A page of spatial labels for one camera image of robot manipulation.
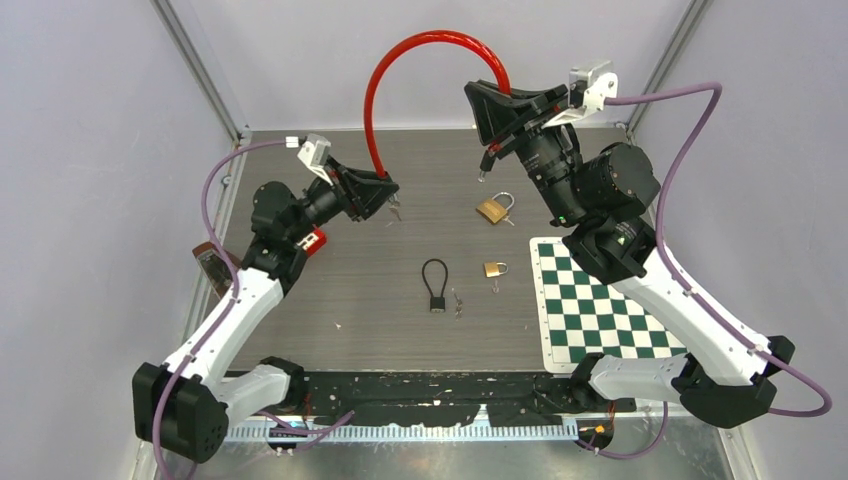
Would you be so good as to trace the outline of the red cable lock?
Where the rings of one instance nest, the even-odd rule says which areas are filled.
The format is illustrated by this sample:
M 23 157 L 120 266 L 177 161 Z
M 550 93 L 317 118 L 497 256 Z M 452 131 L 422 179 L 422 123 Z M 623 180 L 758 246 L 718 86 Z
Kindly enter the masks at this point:
M 401 122 L 403 128 L 468 128 L 471 116 L 458 112 L 460 81 L 483 70 L 489 71 L 496 91 L 513 92 L 510 74 L 495 51 L 458 30 L 415 33 L 383 55 L 367 81 L 362 107 L 366 148 L 378 177 L 388 176 L 377 143 L 381 115 L 407 107 L 410 118 Z

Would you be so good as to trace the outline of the large brass padlock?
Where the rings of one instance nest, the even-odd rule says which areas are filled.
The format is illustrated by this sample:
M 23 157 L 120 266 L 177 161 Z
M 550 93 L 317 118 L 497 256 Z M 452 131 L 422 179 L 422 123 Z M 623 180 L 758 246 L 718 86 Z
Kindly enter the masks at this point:
M 475 211 L 492 225 L 496 225 L 501 222 L 507 222 L 512 225 L 509 215 L 514 204 L 514 195 L 509 192 L 502 191 L 481 202 L 475 208 Z

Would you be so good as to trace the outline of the small brass padlock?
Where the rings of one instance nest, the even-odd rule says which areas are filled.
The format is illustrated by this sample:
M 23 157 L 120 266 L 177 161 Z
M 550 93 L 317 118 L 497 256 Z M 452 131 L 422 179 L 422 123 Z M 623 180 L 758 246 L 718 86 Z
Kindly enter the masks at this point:
M 484 262 L 482 268 L 486 278 L 497 278 L 509 272 L 509 266 L 504 262 Z

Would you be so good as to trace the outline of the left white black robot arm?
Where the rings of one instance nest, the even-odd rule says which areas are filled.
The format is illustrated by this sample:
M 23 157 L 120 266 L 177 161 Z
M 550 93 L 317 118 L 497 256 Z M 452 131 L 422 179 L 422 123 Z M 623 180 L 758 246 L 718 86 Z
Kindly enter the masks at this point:
M 254 233 L 232 283 L 211 314 L 162 364 L 142 364 L 132 378 L 136 436 L 197 463 L 222 445 L 229 427 L 275 406 L 298 412 L 307 398 L 304 370 L 269 357 L 238 378 L 224 376 L 235 355 L 290 293 L 309 258 L 304 239 L 340 213 L 375 214 L 399 190 L 390 176 L 335 160 L 296 197 L 270 181 L 253 196 Z

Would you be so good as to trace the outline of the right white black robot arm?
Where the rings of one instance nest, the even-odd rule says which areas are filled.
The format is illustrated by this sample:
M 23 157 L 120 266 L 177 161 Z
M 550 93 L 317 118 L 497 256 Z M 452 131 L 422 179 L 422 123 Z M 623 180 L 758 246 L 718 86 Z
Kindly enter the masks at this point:
M 571 373 L 566 397 L 579 410 L 622 398 L 681 405 L 701 421 L 732 428 L 772 411 L 772 376 L 795 347 L 786 337 L 748 330 L 708 295 L 667 251 L 643 218 L 665 195 L 645 152 L 617 142 L 591 159 L 580 152 L 569 108 L 591 113 L 616 104 L 584 82 L 505 93 L 486 81 L 464 89 L 486 153 L 515 154 L 552 215 L 564 244 L 588 275 L 637 302 L 685 346 L 668 358 L 624 359 L 590 353 Z

